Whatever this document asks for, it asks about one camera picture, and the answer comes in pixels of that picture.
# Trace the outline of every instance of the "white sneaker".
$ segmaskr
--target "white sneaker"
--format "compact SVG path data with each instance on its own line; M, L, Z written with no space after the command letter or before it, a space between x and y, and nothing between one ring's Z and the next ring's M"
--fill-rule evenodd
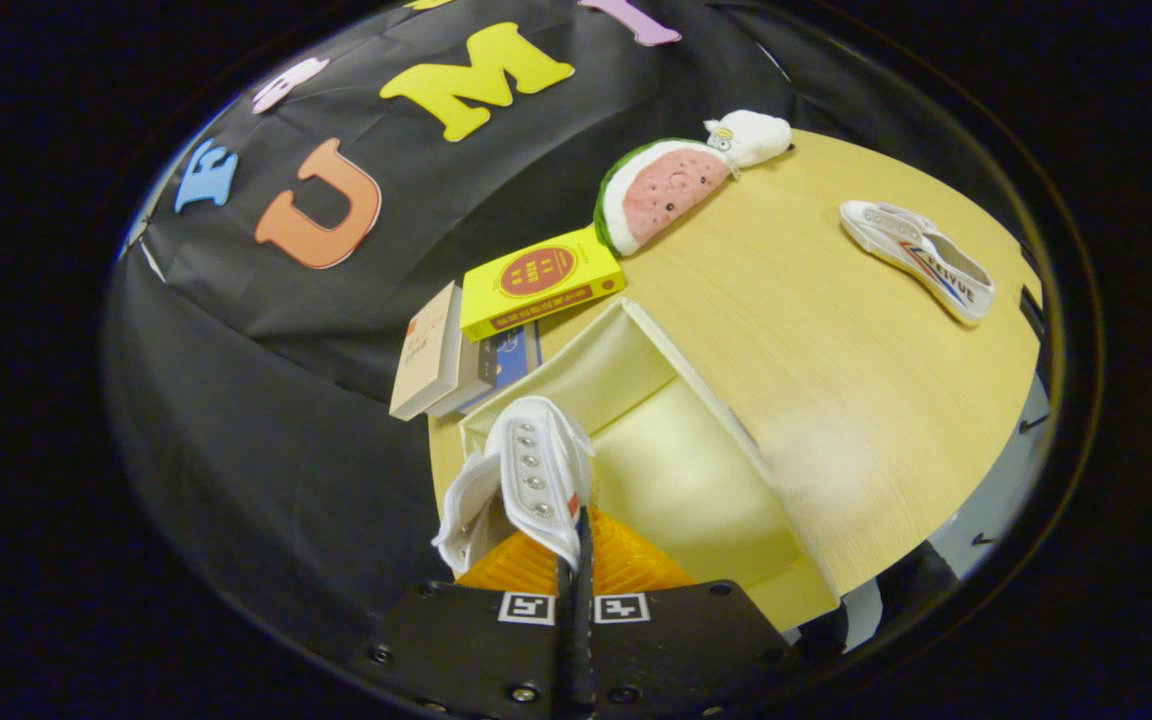
M518 397L497 416L484 454L447 488L444 523L433 539L453 570L467 573L499 541L492 523L498 490L513 526L579 564L576 518L593 491L593 442L579 424L546 397Z
M861 250L918 278L960 323L976 325L990 310L990 273L932 220L882 202L848 200L838 214Z

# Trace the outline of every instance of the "open box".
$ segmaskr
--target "open box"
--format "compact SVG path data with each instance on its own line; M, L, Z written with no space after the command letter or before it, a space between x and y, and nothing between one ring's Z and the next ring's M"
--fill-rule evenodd
M634 301L616 300L535 372L461 420L482 452L517 397L550 397L594 441L594 505L696 578L733 579L778 629L838 607L758 447Z

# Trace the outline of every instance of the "round table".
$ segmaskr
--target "round table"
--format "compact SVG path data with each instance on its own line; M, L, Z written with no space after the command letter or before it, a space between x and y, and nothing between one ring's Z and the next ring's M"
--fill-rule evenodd
M744 423L842 593L927 538L996 460L1038 356L1021 290L1043 287L1015 237L946 183L814 132L794 142L622 260L623 293ZM983 323L955 323L861 251L838 222L844 200L932 219L996 285ZM540 319L543 356L609 300ZM439 511L463 461L458 420L429 420Z

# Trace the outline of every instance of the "foam letter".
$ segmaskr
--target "foam letter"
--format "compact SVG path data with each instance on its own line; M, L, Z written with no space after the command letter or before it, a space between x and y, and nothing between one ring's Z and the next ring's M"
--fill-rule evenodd
M465 41L470 67L461 65L412 65L380 88L380 97L402 94L444 122L444 139L457 142L488 122L486 108L470 108L457 100L507 106L513 103L505 73L517 82L522 94L540 92L570 78L575 68L558 63L518 35L515 23L498 23L475 32Z
M412 10L433 10L438 8L439 5L450 3L452 0L416 0L415 3L403 5L404 8L411 8Z
M252 97L252 114L259 115L264 111L273 108L279 100L291 92L293 88L301 85L302 82L310 79L316 74L323 73L323 68L328 67L329 61L332 60L317 58L301 60L291 69L273 78L268 85L260 88L260 92L257 92L256 97Z
M234 169L238 167L238 156L229 154L225 159L225 149L215 147L209 151L211 141L206 141L189 156L184 176L180 179L175 210L180 211L188 202L204 200L210 197L215 205L223 205L229 199L229 183L234 180Z
M291 190L283 190L256 223L256 242L273 242L297 263L324 270L348 258L371 232L380 214L380 187L338 152L339 138L317 146L301 164L296 177L319 177L349 199L349 214L328 229L296 210Z
M634 31L634 41L639 45L665 45L667 41L680 41L682 35L675 29L662 26L650 15L630 5L630 0L579 0L586 8L602 10L613 18L620 20L622 26Z

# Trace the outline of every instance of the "stuffed toy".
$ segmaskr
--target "stuffed toy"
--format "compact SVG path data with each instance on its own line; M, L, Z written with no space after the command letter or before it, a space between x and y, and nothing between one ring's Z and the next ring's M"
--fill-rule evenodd
M790 123L749 109L705 120L708 142L650 142L612 165L594 205L594 232L617 258L627 258L695 209L740 168L780 156L790 146Z

